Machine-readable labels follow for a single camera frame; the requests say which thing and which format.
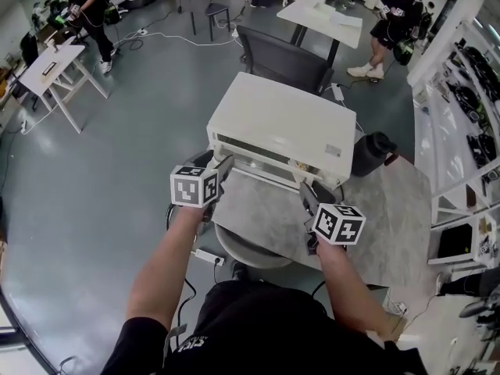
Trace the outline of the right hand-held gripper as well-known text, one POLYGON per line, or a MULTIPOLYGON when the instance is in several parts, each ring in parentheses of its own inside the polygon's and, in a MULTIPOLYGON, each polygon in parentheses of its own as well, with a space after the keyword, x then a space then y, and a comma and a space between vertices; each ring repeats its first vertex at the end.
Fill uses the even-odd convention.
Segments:
POLYGON ((305 245, 309 255, 316 254, 320 239, 343 247, 358 243, 366 217, 357 207, 334 205, 333 192, 317 180, 313 181, 313 188, 301 182, 299 195, 306 212, 314 214, 305 222, 305 245))

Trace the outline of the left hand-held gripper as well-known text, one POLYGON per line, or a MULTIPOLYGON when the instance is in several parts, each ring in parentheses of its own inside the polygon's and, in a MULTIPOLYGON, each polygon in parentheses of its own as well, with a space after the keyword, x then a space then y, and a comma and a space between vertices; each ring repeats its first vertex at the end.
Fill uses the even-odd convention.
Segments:
POLYGON ((224 182, 234 166, 234 156, 225 157, 216 168, 206 168, 213 159, 213 150, 199 152, 176 166, 170 174, 171 203, 202 209, 202 222, 209 223, 220 198, 220 182, 224 182))

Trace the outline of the white oven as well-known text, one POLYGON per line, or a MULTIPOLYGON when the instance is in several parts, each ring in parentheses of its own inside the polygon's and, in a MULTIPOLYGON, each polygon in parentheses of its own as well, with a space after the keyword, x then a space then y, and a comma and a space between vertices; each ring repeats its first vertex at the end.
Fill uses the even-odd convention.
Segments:
POLYGON ((206 130, 213 152, 223 146, 282 167, 294 159, 329 188, 351 176, 355 112, 273 80, 238 73, 206 130))

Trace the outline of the person's left forearm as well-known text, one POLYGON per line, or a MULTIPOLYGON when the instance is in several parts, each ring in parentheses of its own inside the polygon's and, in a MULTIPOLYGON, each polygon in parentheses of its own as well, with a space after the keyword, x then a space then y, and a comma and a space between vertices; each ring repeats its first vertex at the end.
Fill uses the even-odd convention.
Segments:
POLYGON ((150 318, 170 329, 180 302, 188 260, 204 210, 181 207, 134 279, 126 318, 150 318))

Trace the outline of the person's right forearm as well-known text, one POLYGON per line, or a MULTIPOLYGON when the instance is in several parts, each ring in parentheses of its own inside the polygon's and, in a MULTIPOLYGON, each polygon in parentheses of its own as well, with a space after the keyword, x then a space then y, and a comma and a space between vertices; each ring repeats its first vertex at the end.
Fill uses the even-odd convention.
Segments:
POLYGON ((346 251, 320 240, 316 248, 330 305, 336 321, 360 332, 391 338, 391 324, 383 306, 371 295, 346 251))

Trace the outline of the black kettle jug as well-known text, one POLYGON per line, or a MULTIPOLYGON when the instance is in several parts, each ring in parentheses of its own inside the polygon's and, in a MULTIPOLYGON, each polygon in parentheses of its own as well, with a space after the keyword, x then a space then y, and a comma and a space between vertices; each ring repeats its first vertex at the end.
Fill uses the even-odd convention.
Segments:
POLYGON ((398 146, 386 134, 366 134, 354 145, 351 175, 366 177, 381 166, 391 165, 398 157, 398 146))

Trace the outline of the grey marble table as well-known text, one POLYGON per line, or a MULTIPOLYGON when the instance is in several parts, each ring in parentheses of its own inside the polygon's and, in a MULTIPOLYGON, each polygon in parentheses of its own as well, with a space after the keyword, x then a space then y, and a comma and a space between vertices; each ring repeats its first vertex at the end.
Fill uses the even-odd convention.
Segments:
MULTIPOLYGON (((305 249, 308 216, 298 193, 232 170, 214 223, 271 252, 319 268, 305 249)), ((345 182, 338 196, 366 217, 357 245, 348 248, 363 280, 390 288, 422 287, 430 279, 430 182, 403 158, 345 182)))

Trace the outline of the grey upholstered chair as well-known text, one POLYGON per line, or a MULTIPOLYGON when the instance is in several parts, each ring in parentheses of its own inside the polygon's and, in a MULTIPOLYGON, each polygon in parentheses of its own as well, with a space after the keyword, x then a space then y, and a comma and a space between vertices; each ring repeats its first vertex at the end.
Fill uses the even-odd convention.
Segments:
POLYGON ((260 270, 278 269, 292 261, 261 246, 245 240, 234 232, 214 224, 216 236, 224 250, 240 263, 260 270))

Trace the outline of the black office chair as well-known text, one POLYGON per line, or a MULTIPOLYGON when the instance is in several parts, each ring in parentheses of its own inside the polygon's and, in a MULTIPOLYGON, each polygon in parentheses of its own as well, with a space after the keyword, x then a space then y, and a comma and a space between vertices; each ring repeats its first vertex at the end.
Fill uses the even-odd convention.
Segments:
POLYGON ((321 95, 334 74, 325 59, 279 38, 248 27, 237 27, 245 72, 321 95))

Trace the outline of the white shelf rack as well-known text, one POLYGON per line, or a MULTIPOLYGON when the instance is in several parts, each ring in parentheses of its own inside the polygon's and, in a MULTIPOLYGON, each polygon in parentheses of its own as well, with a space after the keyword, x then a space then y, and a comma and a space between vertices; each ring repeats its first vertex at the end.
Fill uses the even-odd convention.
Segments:
POLYGON ((457 26, 412 88, 415 166, 431 189, 431 265, 500 263, 500 46, 457 26), (471 253, 438 258, 443 230, 473 227, 471 253))

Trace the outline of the person's black shirt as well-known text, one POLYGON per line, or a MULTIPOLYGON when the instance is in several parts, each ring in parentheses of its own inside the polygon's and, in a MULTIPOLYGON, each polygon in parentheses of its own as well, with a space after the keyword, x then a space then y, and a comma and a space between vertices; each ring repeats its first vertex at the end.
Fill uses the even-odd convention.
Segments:
POLYGON ((258 281, 224 281, 207 294, 191 336, 128 320, 102 375, 428 375, 417 349, 380 343, 331 319, 311 295, 258 281))

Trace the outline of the black box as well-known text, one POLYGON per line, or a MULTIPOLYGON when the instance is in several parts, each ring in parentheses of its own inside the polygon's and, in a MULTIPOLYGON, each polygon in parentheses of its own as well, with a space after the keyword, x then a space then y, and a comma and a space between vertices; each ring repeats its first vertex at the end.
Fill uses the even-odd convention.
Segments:
POLYGON ((443 230, 437 257, 440 259, 471 253, 472 239, 473 227, 468 223, 443 230))

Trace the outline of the black stool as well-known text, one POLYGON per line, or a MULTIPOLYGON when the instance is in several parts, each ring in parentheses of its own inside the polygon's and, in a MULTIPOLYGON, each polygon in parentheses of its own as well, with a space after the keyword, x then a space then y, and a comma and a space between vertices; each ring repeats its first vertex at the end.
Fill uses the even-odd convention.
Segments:
POLYGON ((230 14, 229 7, 213 0, 180 0, 180 6, 183 10, 190 13, 191 26, 193 34, 197 34, 195 25, 195 15, 203 15, 209 21, 209 36, 210 41, 213 41, 213 28, 216 25, 216 15, 225 13, 228 25, 228 32, 230 32, 230 14))

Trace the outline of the white table with black legs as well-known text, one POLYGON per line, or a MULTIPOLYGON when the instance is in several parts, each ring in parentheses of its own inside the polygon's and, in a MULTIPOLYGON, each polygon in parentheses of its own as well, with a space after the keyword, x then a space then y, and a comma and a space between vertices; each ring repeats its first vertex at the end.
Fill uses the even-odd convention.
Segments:
POLYGON ((298 0, 284 7, 277 17, 295 24, 290 43, 297 47, 308 30, 328 36, 332 39, 327 63, 333 66, 339 45, 357 49, 362 33, 363 20, 338 12, 326 3, 312 3, 308 0, 298 0))

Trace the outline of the white wooden table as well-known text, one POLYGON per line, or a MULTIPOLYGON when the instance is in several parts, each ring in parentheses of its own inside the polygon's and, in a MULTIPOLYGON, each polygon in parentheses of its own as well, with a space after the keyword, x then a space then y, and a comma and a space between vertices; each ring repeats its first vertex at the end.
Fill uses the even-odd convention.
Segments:
POLYGON ((80 61, 79 56, 84 50, 83 45, 47 47, 20 78, 20 83, 39 97, 49 113, 59 107, 78 134, 82 129, 71 116, 66 103, 86 82, 90 82, 104 98, 109 97, 109 93, 80 61), (82 77, 76 83, 69 80, 61 81, 59 78, 71 64, 82 74, 82 77))

